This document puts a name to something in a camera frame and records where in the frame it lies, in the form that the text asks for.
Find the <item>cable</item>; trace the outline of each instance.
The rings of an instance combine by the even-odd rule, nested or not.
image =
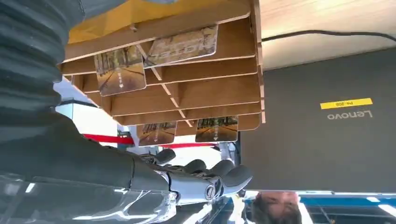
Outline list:
[[[319,29],[312,29],[312,30],[302,30],[302,31],[297,31],[297,32],[291,32],[291,33],[286,33],[286,34],[280,34],[276,36],[270,36],[261,39],[261,42],[266,42],[266,41],[273,41],[276,39],[281,39],[281,38],[286,38],[286,37],[291,37],[291,36],[298,36],[298,35],[305,35],[305,34],[324,34],[324,35],[333,35],[333,36],[379,36],[383,38],[387,38],[389,40],[395,41],[396,38],[384,34],[384,33],[377,33],[377,32],[339,32],[339,31],[328,31],[328,30],[319,30]]]

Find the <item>card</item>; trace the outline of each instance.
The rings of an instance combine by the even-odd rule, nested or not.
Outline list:
[[[144,68],[213,55],[216,53],[218,28],[215,25],[154,40]]]
[[[222,142],[238,140],[238,116],[200,119],[196,142]]]
[[[176,121],[137,126],[139,146],[170,144],[175,139]]]
[[[146,88],[143,58],[137,47],[98,54],[94,60],[101,96]]]

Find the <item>robotic hand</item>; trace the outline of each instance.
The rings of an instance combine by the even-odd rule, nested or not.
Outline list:
[[[124,1],[0,0],[0,224],[160,222],[252,178],[230,161],[160,166],[173,152],[102,147],[55,112],[69,30]]]
[[[252,179],[245,166],[234,167],[229,160],[206,169],[202,160],[194,160],[186,166],[159,166],[175,157],[170,149],[156,156],[142,155],[148,165],[169,184],[169,189],[177,193],[177,204],[199,203],[224,195],[239,192]]]

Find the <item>red rope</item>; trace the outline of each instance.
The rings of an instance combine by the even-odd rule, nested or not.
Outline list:
[[[83,134],[83,136],[98,142],[118,143],[126,145],[132,145],[134,143],[134,140],[131,137],[116,137],[96,134]]]

